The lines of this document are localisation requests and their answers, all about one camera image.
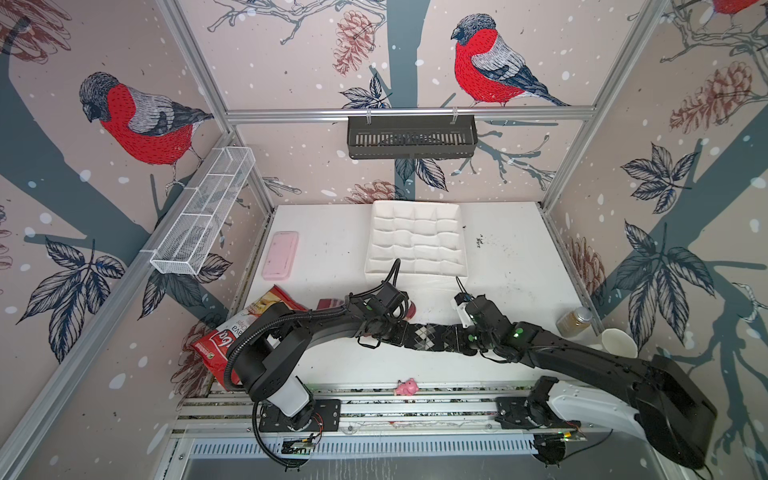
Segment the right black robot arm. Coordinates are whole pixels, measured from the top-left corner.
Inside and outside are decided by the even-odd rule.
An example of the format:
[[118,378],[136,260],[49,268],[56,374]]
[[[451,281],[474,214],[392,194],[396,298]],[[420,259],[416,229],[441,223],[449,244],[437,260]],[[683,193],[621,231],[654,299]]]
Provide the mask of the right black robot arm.
[[705,467],[717,409],[673,360],[627,358],[563,339],[542,327],[511,322],[484,295],[458,293],[464,325],[460,350],[492,352],[497,363],[521,363],[564,374],[632,407],[650,445],[675,463]]

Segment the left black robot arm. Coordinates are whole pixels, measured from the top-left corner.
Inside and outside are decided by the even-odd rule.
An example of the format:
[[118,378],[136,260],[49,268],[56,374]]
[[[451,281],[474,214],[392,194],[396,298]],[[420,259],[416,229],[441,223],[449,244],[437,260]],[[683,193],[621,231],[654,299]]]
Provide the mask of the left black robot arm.
[[294,374],[304,353],[337,339],[371,337],[373,349],[400,340],[399,324],[409,308],[407,293],[391,282],[351,294],[332,308],[299,311],[274,304],[229,346],[221,383],[303,426],[314,414],[313,394]]

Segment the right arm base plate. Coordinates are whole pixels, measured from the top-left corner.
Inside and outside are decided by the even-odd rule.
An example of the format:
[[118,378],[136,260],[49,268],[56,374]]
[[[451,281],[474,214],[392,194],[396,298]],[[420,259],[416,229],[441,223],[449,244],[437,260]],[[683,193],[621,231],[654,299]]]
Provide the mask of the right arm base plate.
[[494,420],[504,430],[570,429],[579,430],[581,422],[561,418],[549,405],[549,393],[559,382],[555,377],[540,377],[526,397],[503,396],[495,399]]

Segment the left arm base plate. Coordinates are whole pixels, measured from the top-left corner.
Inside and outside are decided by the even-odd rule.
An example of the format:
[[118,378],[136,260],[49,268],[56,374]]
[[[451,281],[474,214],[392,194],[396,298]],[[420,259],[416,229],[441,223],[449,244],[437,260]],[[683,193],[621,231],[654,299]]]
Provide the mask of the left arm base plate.
[[341,401],[311,400],[294,416],[285,415],[276,405],[264,401],[259,405],[258,429],[265,433],[336,432],[339,429]]

